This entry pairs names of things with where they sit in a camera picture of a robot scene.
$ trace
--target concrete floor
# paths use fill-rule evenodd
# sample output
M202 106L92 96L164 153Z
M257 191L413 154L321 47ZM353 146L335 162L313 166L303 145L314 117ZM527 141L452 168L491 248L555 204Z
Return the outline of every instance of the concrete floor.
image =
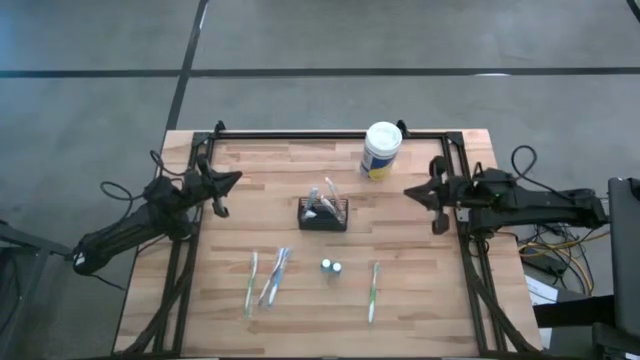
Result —
M197 5L6 0L0 70L180 69ZM624 0L219 0L193 67L635 66L639 38ZM115 221L124 204L98 184L137 192L151 179L176 83L0 79L0 218L68 246ZM177 127L488 128L502 168L526 143L532 177L604 195L609 177L640 177L639 93L633 75L191 79ZM608 241L587 248L596 294L611 293ZM125 285L132 259L100 273ZM16 358L109 353L124 294L59 260L42 285Z

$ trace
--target wooden table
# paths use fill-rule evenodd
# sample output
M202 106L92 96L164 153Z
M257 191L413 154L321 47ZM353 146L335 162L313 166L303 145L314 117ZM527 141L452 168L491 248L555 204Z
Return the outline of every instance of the wooden table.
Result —
M481 161L485 168L496 167L488 131L463 133L470 166ZM192 134L167 133L162 155L170 170L184 170ZM213 167L242 170L244 176L226 199L229 218L214 216L210 204L204 207L183 356L477 354L455 227L432 235L432 214L402 194L428 180L427 165L441 154L441 145L405 140L392 175L379 183L359 174L362 150L357 140L216 141ZM328 193L325 176L350 199L346 233L298 230L297 199L312 185ZM260 255L257 299L279 247L293 251L275 305L254 308L245 320L251 252ZM169 241L161 241L137 257L116 350L135 339L159 306L169 252ZM343 264L339 278L328 281L320 272L323 258ZM369 327L375 261L381 270L375 323ZM492 239L490 261L500 305L540 347L513 239ZM491 338L486 309L483 318Z

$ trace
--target white container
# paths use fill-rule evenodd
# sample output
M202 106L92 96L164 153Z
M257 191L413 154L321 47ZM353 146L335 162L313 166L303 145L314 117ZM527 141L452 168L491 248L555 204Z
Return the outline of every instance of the white container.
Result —
M364 156L360 163L362 175L372 180L387 177L400 144L402 133L394 124L381 121L371 125L364 140Z

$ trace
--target white paper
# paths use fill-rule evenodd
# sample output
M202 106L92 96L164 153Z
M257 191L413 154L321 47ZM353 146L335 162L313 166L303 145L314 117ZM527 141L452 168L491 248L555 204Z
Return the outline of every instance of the white paper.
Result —
M531 305L555 304L557 302L558 289L529 276L525 276L525 279L527 280L527 287L529 288ZM542 346L545 349L549 349L549 346L551 346L551 332L551 328L540 329L540 338L542 339Z

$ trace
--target black stand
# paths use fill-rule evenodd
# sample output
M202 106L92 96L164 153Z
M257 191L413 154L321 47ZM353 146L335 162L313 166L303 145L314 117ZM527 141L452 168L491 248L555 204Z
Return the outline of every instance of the black stand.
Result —
M316 217L303 220L302 215L304 215L303 211L307 200L309 200L309 198L298 198L298 228L300 228L300 230L347 231L347 223L349 223L349 200L340 200L341 209L344 209L344 223L338 221L331 211L329 211L319 200L316 200L313 205L311 205L310 209L316 213ZM336 207L336 201L334 199L329 201L333 207Z

